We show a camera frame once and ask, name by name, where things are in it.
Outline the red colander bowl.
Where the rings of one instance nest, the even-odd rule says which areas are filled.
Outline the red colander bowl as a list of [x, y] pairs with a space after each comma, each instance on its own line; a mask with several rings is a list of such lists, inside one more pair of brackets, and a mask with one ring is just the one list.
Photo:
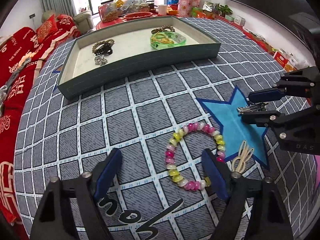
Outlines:
[[124, 16], [124, 19], [126, 21], [131, 21], [131, 20], [139, 20], [139, 19], [143, 19], [143, 18], [149, 18], [151, 16], [153, 16], [153, 13], [147, 12], [147, 11], [142, 11], [142, 12], [129, 13]]

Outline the red covered sofa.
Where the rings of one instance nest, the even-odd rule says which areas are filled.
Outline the red covered sofa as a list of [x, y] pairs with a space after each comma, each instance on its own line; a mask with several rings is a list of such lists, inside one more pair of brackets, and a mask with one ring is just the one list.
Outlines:
[[56, 21], [58, 30], [42, 43], [36, 30], [23, 27], [1, 44], [1, 86], [27, 57], [27, 64], [16, 77], [4, 101], [1, 117], [1, 213], [13, 231], [15, 239], [28, 239], [22, 224], [14, 190], [14, 150], [23, 107], [40, 70], [53, 51], [80, 31], [68, 17]]

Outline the green translucent bangle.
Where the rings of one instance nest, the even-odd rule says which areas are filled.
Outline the green translucent bangle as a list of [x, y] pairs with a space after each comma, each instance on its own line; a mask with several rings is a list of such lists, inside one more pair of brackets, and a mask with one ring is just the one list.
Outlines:
[[185, 46], [186, 41], [183, 35], [170, 31], [157, 32], [150, 37], [150, 45], [156, 50]]

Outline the yellow cord bead pendant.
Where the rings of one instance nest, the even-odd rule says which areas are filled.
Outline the yellow cord bead pendant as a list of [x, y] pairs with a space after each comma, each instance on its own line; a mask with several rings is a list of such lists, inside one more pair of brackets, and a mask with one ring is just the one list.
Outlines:
[[151, 43], [161, 43], [161, 44], [174, 44], [175, 42], [168, 38], [167, 35], [165, 35], [165, 33], [161, 33], [161, 32], [157, 32], [155, 34], [153, 34], [150, 38], [150, 42]]

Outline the red floral gift box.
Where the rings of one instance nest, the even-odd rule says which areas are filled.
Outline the red floral gift box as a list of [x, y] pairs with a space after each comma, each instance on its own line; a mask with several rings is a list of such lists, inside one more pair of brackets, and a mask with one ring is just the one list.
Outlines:
[[189, 17], [193, 7], [198, 7], [200, 0], [178, 0], [177, 17]]

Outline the silver metal hair clip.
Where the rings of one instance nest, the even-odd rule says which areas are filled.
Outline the silver metal hair clip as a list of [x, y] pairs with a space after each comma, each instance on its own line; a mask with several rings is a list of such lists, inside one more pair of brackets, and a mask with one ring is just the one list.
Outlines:
[[103, 66], [108, 63], [106, 56], [103, 54], [96, 56], [94, 61], [97, 66]]

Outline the black claw clip scrunchie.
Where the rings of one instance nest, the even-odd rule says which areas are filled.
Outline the black claw clip scrunchie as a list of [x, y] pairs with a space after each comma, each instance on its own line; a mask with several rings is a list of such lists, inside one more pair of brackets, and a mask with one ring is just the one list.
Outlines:
[[112, 47], [114, 43], [115, 41], [113, 39], [99, 41], [93, 45], [92, 53], [95, 56], [99, 56], [103, 54], [111, 55], [113, 53]]

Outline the red round table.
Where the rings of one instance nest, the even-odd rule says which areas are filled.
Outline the red round table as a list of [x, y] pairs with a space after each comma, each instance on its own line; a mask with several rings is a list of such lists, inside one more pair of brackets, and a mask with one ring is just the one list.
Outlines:
[[124, 17], [118, 18], [117, 20], [103, 23], [99, 22], [96, 25], [96, 29], [104, 29], [104, 28], [111, 28], [114, 25], [118, 25], [116, 27], [116, 30], [120, 30], [121, 27], [124, 27], [128, 31], [134, 31], [134, 30], [144, 30], [144, 29], [152, 29], [152, 28], [158, 28], [163, 25], [177, 25], [178, 24], [178, 17], [175, 15], [166, 15], [161, 16], [158, 14], [153, 14], [153, 16], [149, 18], [143, 18], [139, 20], [131, 20], [126, 21]]

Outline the teal jewelry tray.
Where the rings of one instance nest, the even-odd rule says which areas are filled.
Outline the teal jewelry tray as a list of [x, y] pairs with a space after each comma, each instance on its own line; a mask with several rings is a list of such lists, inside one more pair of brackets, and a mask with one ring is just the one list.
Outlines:
[[[152, 48], [153, 29], [175, 28], [174, 42], [180, 46]], [[96, 64], [92, 51], [97, 42], [114, 40], [106, 63]], [[118, 23], [77, 38], [57, 81], [68, 100], [111, 81], [159, 67], [206, 58], [215, 58], [221, 43], [209, 33], [175, 16], [151, 17]]]

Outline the grey checkered tablecloth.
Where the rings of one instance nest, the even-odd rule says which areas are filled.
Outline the grey checkered tablecloth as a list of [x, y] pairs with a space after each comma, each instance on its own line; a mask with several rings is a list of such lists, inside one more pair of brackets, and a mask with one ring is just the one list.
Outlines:
[[208, 239], [225, 203], [211, 189], [175, 185], [164, 153], [172, 134], [190, 122], [218, 126], [199, 99], [234, 101], [271, 87], [284, 68], [233, 26], [189, 18], [221, 42], [214, 59], [148, 70], [67, 100], [57, 88], [73, 42], [61, 45], [42, 68], [25, 102], [15, 148], [15, 187], [27, 232], [50, 178], [76, 178], [110, 149], [123, 163], [100, 204], [115, 239]]

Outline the black wall television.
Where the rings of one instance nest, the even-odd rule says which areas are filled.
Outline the black wall television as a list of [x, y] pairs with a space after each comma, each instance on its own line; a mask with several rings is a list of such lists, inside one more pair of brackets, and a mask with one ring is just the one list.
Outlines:
[[306, 0], [231, 0], [246, 5], [291, 31], [319, 64], [319, 17]]

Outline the red square cushion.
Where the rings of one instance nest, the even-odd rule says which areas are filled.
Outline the red square cushion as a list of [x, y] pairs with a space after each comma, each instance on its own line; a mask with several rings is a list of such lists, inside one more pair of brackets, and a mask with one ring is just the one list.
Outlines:
[[52, 14], [48, 20], [36, 29], [37, 40], [42, 43], [48, 36], [58, 30], [55, 15]]

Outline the blue star sticker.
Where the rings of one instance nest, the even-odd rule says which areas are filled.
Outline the blue star sticker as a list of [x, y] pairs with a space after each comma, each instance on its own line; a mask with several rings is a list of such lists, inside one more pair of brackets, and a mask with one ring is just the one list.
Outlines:
[[246, 124], [242, 121], [237, 108], [248, 105], [244, 93], [235, 87], [229, 101], [198, 98], [199, 104], [211, 115], [219, 125], [220, 133], [226, 142], [225, 160], [236, 157], [243, 140], [254, 148], [252, 158], [267, 170], [270, 168], [265, 146], [266, 127]]

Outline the floral light blanket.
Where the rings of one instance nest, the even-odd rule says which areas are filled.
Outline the floral light blanket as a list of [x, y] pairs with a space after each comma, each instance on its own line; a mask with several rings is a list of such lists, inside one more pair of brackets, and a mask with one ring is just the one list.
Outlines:
[[22, 71], [22, 69], [31, 62], [31, 57], [27, 57], [25, 60], [23, 60], [23, 62], [21, 63], [21, 65], [19, 65], [17, 67], [17, 69], [12, 73], [11, 77], [8, 79], [8, 81], [5, 83], [5, 85], [3, 85], [1, 87], [1, 113], [0, 113], [0, 117], [3, 116], [3, 112], [4, 112], [4, 101], [7, 98], [7, 94], [9, 89], [12, 87], [12, 84], [14, 83], [16, 77], [18, 76], [18, 74]]

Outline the potted green plant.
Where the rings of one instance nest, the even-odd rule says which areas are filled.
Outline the potted green plant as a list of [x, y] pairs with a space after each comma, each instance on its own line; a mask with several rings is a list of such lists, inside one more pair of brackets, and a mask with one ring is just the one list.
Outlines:
[[216, 3], [214, 9], [222, 17], [225, 17], [226, 15], [230, 16], [233, 14], [232, 9], [228, 5], [221, 5], [220, 3]]

